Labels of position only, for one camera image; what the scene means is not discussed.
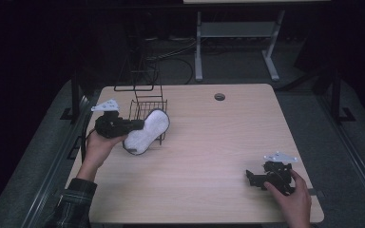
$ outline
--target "hand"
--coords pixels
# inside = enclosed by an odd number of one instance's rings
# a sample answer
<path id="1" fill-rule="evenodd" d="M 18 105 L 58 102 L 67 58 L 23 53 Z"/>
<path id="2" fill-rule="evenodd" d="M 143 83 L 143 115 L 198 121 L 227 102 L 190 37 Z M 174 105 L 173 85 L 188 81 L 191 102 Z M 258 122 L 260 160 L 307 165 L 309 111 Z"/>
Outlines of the hand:
<path id="1" fill-rule="evenodd" d="M 85 160 L 76 178 L 94 181 L 97 170 L 103 165 L 106 158 L 108 158 L 114 145 L 124 141 L 126 137 L 127 135 L 107 139 L 99 135 L 94 129 L 90 131 L 87 138 Z"/>
<path id="2" fill-rule="evenodd" d="M 290 196 L 284 196 L 270 182 L 264 186 L 278 202 L 290 228 L 310 227 L 311 197 L 305 180 L 294 170 L 290 170 L 296 183 L 296 190 Z"/>

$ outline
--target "dark background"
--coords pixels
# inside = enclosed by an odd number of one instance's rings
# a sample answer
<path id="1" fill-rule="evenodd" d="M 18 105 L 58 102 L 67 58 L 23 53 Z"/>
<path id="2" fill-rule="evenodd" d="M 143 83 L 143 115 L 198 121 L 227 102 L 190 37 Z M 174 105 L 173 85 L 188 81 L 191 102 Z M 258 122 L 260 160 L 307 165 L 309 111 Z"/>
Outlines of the dark background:
<path id="1" fill-rule="evenodd" d="M 117 6 L 123 2 L 97 4 Z M 195 11 L 141 11 L 140 17 L 149 20 L 145 20 L 144 28 L 136 28 L 122 11 L 72 8 L 79 5 L 0 0 L 0 194 L 53 98 L 72 75 L 78 75 L 88 94 L 114 83 L 119 59 L 128 54 L 134 60 L 141 54 L 139 40 L 126 34 L 165 39 L 170 33 L 195 32 L 195 28 L 182 26 L 187 25 L 182 20 L 195 23 Z M 298 67 L 310 71 L 330 63 L 365 106 L 365 1 L 334 1 L 317 18 L 300 11 L 288 12 L 279 39 L 311 34 L 299 55 Z"/>

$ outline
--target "wooden table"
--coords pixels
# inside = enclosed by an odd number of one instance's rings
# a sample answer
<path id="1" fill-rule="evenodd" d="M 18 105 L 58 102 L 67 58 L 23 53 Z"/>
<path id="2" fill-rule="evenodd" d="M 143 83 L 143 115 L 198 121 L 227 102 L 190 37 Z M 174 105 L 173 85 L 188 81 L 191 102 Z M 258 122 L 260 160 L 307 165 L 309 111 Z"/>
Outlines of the wooden table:
<path id="1" fill-rule="evenodd" d="M 216 101 L 216 93 L 225 100 Z M 141 156 L 114 147 L 96 177 L 91 222 L 282 222 L 271 195 L 245 177 L 246 169 L 263 174 L 263 156 L 276 151 L 298 157 L 293 168 L 313 188 L 269 85 L 164 85 L 163 96 L 171 124 L 162 145 L 152 143 Z M 128 117 L 134 97 L 106 87 L 98 103 L 115 98 Z M 93 114 L 89 129 L 102 114 Z M 69 180 L 80 165 L 79 153 Z M 320 222 L 323 212 L 312 199 L 311 221 Z"/>

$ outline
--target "black object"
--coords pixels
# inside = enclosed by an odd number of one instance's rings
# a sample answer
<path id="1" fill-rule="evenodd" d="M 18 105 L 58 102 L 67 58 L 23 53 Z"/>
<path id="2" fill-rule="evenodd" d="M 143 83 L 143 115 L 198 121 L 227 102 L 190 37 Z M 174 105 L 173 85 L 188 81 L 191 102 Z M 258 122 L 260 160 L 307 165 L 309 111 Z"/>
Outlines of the black object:
<path id="1" fill-rule="evenodd" d="M 118 111 L 105 111 L 105 114 L 96 120 L 96 129 L 99 135 L 111 139 L 128 134 L 133 130 L 144 129 L 143 120 L 123 120 L 118 117 Z"/>
<path id="2" fill-rule="evenodd" d="M 263 168 L 266 175 L 254 175 L 246 170 L 247 178 L 250 180 L 251 186 L 257 186 L 262 190 L 266 190 L 263 184 L 268 181 L 285 196 L 289 196 L 295 192 L 295 188 L 289 185 L 292 181 L 290 174 L 290 170 L 292 169 L 291 163 L 284 165 L 282 162 L 267 161 Z"/>

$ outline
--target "right hand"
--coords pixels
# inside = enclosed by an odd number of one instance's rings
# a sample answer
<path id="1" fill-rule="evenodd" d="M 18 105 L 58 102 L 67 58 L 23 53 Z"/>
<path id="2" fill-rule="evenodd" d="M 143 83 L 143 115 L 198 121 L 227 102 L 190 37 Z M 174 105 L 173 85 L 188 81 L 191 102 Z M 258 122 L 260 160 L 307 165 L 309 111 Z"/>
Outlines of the right hand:
<path id="1" fill-rule="evenodd" d="M 270 182 L 266 182 L 264 186 L 279 204 L 289 227 L 309 228 L 311 197 L 307 189 L 306 181 L 294 170 L 290 170 L 290 172 L 296 183 L 296 190 L 292 195 L 282 195 Z"/>

